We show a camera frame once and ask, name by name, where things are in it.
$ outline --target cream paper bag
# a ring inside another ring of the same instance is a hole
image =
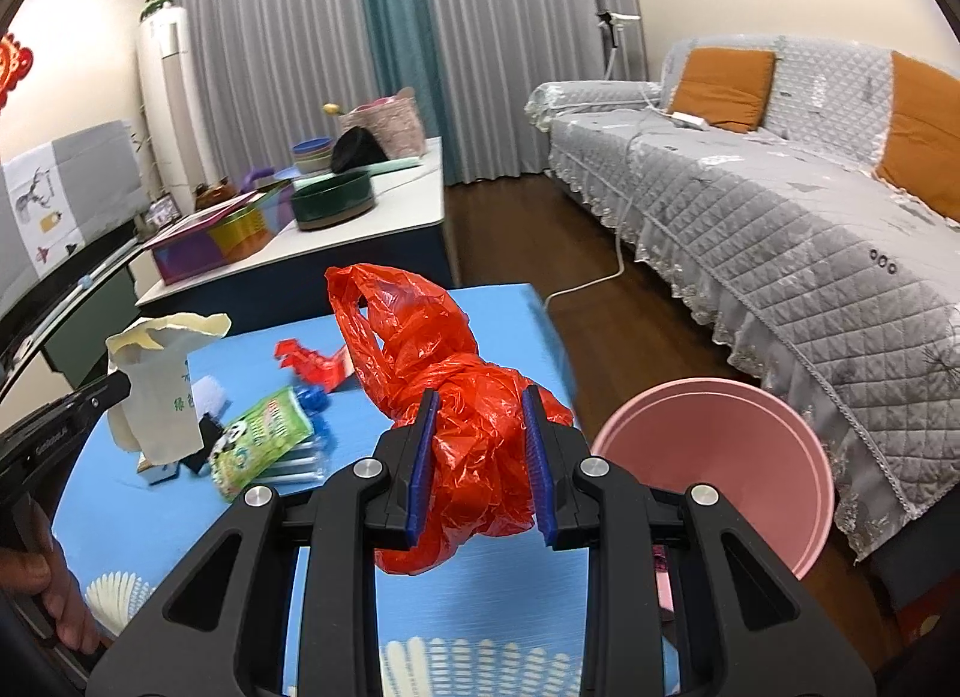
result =
[[[130,396],[107,411],[113,441],[152,465],[179,462],[203,447],[187,368],[188,353],[230,328],[227,315],[176,313],[141,318],[107,338],[109,365],[130,378]]]

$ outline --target blue gripper pad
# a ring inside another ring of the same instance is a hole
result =
[[[426,524],[426,511],[430,504],[430,490],[433,487],[433,442],[437,431],[437,411],[440,409],[440,395],[434,391],[430,399],[430,409],[427,411],[424,430],[419,436],[416,448],[416,460],[411,474],[410,487],[407,490],[407,540],[415,543]]]
[[[534,498],[536,527],[544,535],[544,542],[552,546],[557,541],[557,508],[553,478],[544,450],[544,437],[536,420],[536,404],[533,400],[535,395],[539,396],[539,392],[536,388],[529,387],[520,397],[526,427],[527,478]]]

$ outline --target woven basket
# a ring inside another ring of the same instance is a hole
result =
[[[424,123],[413,88],[404,88],[382,103],[358,106],[338,119],[341,133],[357,126],[370,131],[390,160],[426,154]]]

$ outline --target orange cushion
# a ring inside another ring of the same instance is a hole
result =
[[[767,109],[776,53],[704,46],[690,52],[670,112],[704,118],[738,134],[755,131]]]
[[[960,222],[960,80],[893,55],[894,110],[877,176]]]

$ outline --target teal curtain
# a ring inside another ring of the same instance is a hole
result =
[[[443,176],[460,182],[457,142],[448,115],[443,65],[429,0],[363,0],[379,91],[411,86],[427,136],[443,137]]]

